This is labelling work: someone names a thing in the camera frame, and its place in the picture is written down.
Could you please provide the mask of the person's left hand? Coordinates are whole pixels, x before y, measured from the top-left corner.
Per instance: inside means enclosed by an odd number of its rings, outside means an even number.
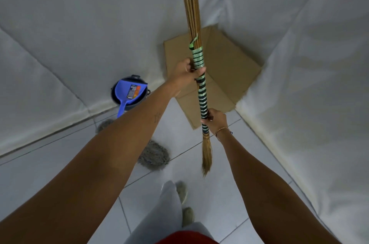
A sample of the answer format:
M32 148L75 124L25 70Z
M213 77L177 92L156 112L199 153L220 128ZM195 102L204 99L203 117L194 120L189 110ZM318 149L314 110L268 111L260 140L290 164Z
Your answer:
M195 80L190 78L191 69L192 67L190 58L180 61L171 73L167 82L172 85L175 91L180 91Z

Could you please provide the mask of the person's right hand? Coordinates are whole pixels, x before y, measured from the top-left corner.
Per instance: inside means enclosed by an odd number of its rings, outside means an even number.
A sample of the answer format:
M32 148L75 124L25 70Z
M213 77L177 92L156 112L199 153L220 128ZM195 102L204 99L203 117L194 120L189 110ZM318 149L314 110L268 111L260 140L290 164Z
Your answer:
M206 125L216 137L221 133L233 134L228 128L227 116L219 110L216 110L214 118L201 119L201 123Z

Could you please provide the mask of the stick broom with green-wrapped handle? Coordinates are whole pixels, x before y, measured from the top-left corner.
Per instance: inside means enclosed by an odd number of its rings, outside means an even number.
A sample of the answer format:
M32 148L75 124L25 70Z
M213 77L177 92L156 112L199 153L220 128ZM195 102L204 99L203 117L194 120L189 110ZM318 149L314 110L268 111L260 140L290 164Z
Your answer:
M201 18L199 0L184 0L185 11L187 16L187 24L190 34L189 49L192 53L192 64L195 70L204 67L204 50L201 41ZM201 119L207 119L208 101L206 90L205 73L196 78L197 95L200 105ZM202 128L202 174L205 177L211 169L213 163L212 147L210 143L210 130L205 124L201 124Z

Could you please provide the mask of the person's left forearm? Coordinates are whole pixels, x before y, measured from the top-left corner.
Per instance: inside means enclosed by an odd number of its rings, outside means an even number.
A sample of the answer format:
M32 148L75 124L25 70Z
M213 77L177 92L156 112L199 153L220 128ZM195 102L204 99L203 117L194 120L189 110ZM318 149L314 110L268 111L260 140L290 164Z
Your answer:
M166 81L93 137L48 184L0 222L0 244L87 244L180 87L179 81Z

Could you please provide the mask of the person's right forearm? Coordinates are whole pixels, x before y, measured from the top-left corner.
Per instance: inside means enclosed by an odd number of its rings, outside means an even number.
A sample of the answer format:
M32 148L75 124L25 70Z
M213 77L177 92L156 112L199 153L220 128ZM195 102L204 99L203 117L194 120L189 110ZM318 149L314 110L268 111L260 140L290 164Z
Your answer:
M224 147L249 219L265 244L341 244L297 193L232 134L221 133L217 139Z

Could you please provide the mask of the flattened brown cardboard box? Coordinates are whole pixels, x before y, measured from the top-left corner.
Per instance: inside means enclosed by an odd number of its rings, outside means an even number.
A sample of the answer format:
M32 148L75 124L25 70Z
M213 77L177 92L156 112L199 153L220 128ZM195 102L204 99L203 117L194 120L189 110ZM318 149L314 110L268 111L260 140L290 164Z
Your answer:
M206 66L208 107L224 113L235 108L261 71L261 67L247 56L215 26L201 29L201 41ZM190 36L183 34L164 41L167 75L177 63L191 57ZM197 85L192 81L176 96L193 130L201 126Z

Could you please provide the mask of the grey mop head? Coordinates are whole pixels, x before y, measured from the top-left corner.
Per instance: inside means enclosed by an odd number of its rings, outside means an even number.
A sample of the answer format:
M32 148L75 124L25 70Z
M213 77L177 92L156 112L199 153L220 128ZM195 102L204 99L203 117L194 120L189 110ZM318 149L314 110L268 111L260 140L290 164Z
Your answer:
M100 133L111 125L116 118L106 118L97 124L95 134ZM150 171L159 171L164 169L170 162L170 152L168 149L150 139L138 156L136 164L147 168Z

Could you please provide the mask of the person's grey shoe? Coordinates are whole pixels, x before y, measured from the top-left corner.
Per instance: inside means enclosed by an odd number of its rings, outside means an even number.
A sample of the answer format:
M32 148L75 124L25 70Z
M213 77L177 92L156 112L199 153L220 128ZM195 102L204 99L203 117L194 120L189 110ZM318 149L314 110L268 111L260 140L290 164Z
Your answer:
M195 216L194 211L191 207L186 207L182 209L182 227L187 227L194 223Z
M178 193L181 205L183 205L185 201L187 200L187 195L188 195L187 184L184 181L177 181L175 183L175 186L176 186L176 191Z

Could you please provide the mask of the person's grey trousers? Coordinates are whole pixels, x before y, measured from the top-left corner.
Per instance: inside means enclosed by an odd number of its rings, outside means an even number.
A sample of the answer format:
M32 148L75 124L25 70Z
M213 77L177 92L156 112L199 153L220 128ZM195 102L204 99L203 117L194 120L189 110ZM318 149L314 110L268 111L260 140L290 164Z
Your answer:
M149 214L132 231L124 244L155 244L177 231L195 231L214 240L201 222L182 227L182 205L173 181L167 181Z

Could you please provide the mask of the person's red shirt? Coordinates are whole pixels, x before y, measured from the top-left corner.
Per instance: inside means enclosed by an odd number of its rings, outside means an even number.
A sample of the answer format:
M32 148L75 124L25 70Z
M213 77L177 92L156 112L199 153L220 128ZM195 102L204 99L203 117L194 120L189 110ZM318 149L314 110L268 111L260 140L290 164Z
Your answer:
M177 231L155 244L219 244L212 238L195 231Z

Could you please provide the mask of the white fabric backdrop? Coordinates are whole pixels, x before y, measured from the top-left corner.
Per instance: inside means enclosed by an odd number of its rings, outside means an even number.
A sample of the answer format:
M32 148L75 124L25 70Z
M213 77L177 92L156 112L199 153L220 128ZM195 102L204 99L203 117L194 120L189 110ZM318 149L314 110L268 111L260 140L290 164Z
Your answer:
M343 244L369 244L369 0L199 0L261 71L233 135ZM187 34L184 0L0 0L0 220L117 114L110 89L167 75L164 41Z

